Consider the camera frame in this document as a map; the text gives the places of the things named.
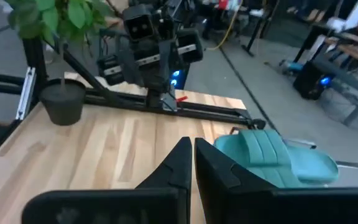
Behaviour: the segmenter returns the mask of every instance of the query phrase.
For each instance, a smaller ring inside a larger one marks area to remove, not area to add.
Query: yellow cable
[[[229,28],[227,29],[226,34],[224,35],[222,41],[216,47],[207,48],[208,50],[216,50],[216,49],[220,48],[220,46],[222,46],[222,44],[226,41],[226,39],[227,39],[227,37],[228,37],[228,35],[230,33],[231,27],[233,26],[233,23],[236,20],[237,13],[239,12],[241,6],[242,6],[242,0],[240,2],[239,8],[234,12],[233,18],[231,19],[231,22],[230,22],[230,25],[229,25]]]

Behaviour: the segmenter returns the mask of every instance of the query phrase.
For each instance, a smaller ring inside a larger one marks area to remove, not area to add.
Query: wooden table
[[[77,74],[67,77],[81,80]],[[144,94],[134,85],[111,88]],[[241,100],[176,91],[188,101],[242,108]],[[25,203],[58,189],[132,189],[183,136],[208,142],[233,124],[85,105],[73,126],[52,124],[38,104],[0,147],[0,223],[19,224]],[[193,165],[191,223],[204,223]]]
[[[323,44],[319,47],[318,51],[316,52],[316,55],[313,59],[313,63],[318,64],[319,67],[324,67],[323,72],[334,74],[335,79],[340,79],[342,83],[346,83],[347,85],[355,88],[358,91],[358,79],[353,75],[349,74],[349,72],[343,69],[341,66],[337,66],[332,62],[330,62],[327,55],[325,55],[328,47],[331,44],[337,44],[337,41],[334,39],[325,39]],[[357,47],[352,45],[339,44],[336,48],[350,55],[352,58],[358,59]],[[339,93],[342,93],[342,87],[340,86],[340,84],[337,84],[336,82],[332,82],[331,87],[334,90],[337,90]],[[358,102],[356,104],[356,108],[345,118],[343,123],[346,126],[349,126],[357,117],[358,117]]]
[[[344,32],[344,33],[339,34],[339,36],[341,36],[342,38],[348,39],[348,40],[353,40],[354,42],[358,42],[358,35],[355,35],[355,34],[350,34],[350,33]]]
[[[330,39],[330,38],[326,38],[324,40],[325,44],[337,44],[337,41],[334,39]],[[354,45],[344,45],[344,44],[339,44],[336,47],[338,50],[344,52],[345,54],[350,55],[351,57],[358,59],[358,47],[354,46]]]

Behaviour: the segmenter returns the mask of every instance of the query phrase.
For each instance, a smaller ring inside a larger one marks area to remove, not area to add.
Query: teal object
[[[274,130],[241,130],[215,140],[214,146],[255,175],[280,188],[316,187],[339,176],[327,154],[289,146]]]

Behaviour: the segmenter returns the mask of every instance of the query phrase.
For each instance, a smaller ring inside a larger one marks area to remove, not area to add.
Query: potted plant
[[[105,17],[113,17],[111,8],[100,0],[7,0],[13,11],[8,16],[11,27],[23,39],[41,37],[50,45],[55,40],[63,63],[63,45],[84,44],[89,35],[105,26]],[[81,118],[85,97],[84,84],[61,78],[50,80],[40,92],[51,121],[71,125]]]

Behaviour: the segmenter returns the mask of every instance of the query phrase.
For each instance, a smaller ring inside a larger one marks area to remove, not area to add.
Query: black computer tower
[[[307,62],[293,83],[293,87],[303,98],[318,100],[326,88],[320,84],[320,80],[324,77],[325,74],[320,69],[312,62]]]

